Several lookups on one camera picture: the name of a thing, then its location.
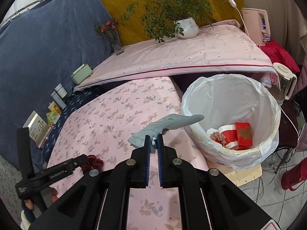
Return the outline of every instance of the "blue cloth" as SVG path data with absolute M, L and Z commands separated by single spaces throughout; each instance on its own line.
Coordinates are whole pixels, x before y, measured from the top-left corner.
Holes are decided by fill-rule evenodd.
M 13 166 L 19 166 L 16 130 L 32 111 L 47 120 L 54 88 L 61 83 L 71 93 L 70 76 L 80 65 L 94 68 L 113 52 L 95 32 L 110 18 L 101 0 L 45 0 L 0 28 L 0 154 Z M 32 141 L 35 167 L 41 154 Z

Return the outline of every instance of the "trash bin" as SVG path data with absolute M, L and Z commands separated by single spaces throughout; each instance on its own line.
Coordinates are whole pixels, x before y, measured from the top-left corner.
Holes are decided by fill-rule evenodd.
M 254 167 L 274 152 L 278 145 L 280 107 L 258 81 L 239 74 L 200 77 L 182 97 L 182 113 L 203 114 L 204 119 L 185 127 L 189 136 L 213 162 L 234 170 Z M 211 140 L 206 131 L 235 122 L 251 126 L 253 146 L 248 150 L 229 150 Z

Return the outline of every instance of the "small box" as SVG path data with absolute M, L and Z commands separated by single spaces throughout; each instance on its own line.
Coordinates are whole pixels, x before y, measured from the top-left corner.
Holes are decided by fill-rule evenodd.
M 249 147 L 253 146 L 250 124 L 246 122 L 236 122 L 235 126 L 237 128 L 239 150 L 247 150 Z
M 88 64 L 83 64 L 73 72 L 71 79 L 77 85 L 81 84 L 88 76 L 92 74 L 92 69 Z
M 49 125 L 55 125 L 61 116 L 56 111 L 48 112 L 46 115 Z
M 58 107 L 58 105 L 56 104 L 56 102 L 52 101 L 49 105 L 48 105 L 48 109 L 52 112 L 52 111 L 56 111 L 58 114 L 61 114 L 61 110 Z

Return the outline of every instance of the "white kettle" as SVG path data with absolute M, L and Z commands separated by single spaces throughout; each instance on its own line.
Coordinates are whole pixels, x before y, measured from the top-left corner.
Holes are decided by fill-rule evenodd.
M 272 84 L 269 91 L 276 99 L 277 104 L 282 105 L 284 100 L 289 100 L 291 98 L 297 82 L 297 77 L 283 64 L 276 62 L 273 64 L 273 67 L 278 74 L 280 86 L 278 86 L 278 84 Z

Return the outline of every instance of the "human hand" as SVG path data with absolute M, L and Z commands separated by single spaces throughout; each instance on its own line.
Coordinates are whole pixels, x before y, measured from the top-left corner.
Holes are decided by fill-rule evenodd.
M 56 200 L 58 199 L 57 195 L 58 195 L 57 190 L 55 188 L 52 188 L 52 194 L 51 194 L 51 198 L 50 198 L 52 203 L 56 202 Z M 30 199 L 25 199 L 24 203 L 25 203 L 25 205 L 28 209 L 33 210 L 34 204 Z

